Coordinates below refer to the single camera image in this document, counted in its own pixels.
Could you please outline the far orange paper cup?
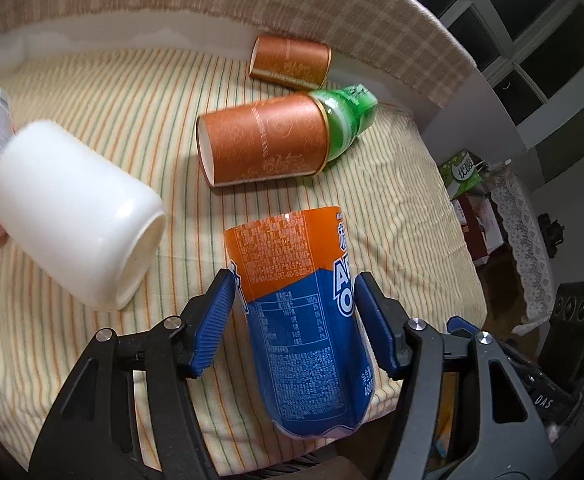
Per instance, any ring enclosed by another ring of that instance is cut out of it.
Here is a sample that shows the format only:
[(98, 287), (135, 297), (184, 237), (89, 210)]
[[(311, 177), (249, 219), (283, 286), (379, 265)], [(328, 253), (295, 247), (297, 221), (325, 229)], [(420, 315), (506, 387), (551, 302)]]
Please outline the far orange paper cup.
[(249, 77), (295, 90), (321, 89), (332, 64), (326, 44), (259, 35), (249, 59)]

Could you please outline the white lace cloth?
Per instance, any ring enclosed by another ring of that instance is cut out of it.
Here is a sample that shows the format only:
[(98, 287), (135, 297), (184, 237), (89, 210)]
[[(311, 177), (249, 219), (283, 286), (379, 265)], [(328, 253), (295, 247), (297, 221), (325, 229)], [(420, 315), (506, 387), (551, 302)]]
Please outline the white lace cloth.
[(549, 320), (556, 301), (550, 257), (537, 214), (523, 181), (510, 169), (497, 172), (490, 198), (502, 219), (525, 301), (521, 323), (512, 333), (524, 336)]

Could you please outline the near orange paper cup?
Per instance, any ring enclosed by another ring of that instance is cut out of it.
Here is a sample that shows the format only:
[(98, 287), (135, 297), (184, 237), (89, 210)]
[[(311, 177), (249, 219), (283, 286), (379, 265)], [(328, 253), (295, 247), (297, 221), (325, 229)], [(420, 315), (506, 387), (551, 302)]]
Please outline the near orange paper cup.
[(330, 133), (322, 106), (299, 92), (203, 114), (196, 141), (207, 183), (222, 188), (317, 174)]

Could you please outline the green white carton box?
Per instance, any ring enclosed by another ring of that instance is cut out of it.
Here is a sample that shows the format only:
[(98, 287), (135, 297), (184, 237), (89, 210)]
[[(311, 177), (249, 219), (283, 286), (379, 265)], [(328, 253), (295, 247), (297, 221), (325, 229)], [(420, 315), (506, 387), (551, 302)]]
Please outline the green white carton box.
[(448, 197), (456, 200), (482, 182), (486, 162), (468, 150), (462, 150), (438, 167)]

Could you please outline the white plastic cup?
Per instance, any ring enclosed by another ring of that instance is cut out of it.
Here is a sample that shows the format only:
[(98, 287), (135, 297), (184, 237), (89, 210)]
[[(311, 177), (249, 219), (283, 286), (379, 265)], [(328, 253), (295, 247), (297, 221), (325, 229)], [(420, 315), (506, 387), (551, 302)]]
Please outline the white plastic cup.
[(21, 128), (0, 157), (0, 225), (90, 309), (129, 304), (166, 224), (153, 188), (51, 120)]

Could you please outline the red cardboard box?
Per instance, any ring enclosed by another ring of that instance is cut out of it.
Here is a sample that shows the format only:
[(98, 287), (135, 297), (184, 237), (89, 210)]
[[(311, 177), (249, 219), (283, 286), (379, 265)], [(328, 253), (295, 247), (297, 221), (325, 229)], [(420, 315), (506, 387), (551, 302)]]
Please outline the red cardboard box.
[(492, 202), (486, 196), (462, 194), (452, 200), (475, 266), (484, 266), (505, 241)]

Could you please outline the green labelled bottle cup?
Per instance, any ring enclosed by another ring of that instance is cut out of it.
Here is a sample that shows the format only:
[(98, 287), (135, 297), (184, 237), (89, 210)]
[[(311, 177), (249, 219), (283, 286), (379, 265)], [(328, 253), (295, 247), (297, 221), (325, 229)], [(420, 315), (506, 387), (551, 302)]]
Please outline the green labelled bottle cup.
[(377, 97), (363, 84), (336, 90), (309, 92), (327, 114), (330, 147), (328, 161), (343, 155), (357, 136), (373, 125)]

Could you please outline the orange paper cup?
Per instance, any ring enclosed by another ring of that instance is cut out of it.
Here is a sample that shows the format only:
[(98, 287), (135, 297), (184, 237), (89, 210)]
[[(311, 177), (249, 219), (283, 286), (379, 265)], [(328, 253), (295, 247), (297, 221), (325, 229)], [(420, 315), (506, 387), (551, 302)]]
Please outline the orange paper cup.
[(222, 188), (317, 174), (330, 133), (322, 106), (299, 92), (203, 114), (196, 141), (207, 183)]
[(332, 64), (326, 44), (259, 35), (249, 59), (249, 77), (295, 90), (321, 89)]

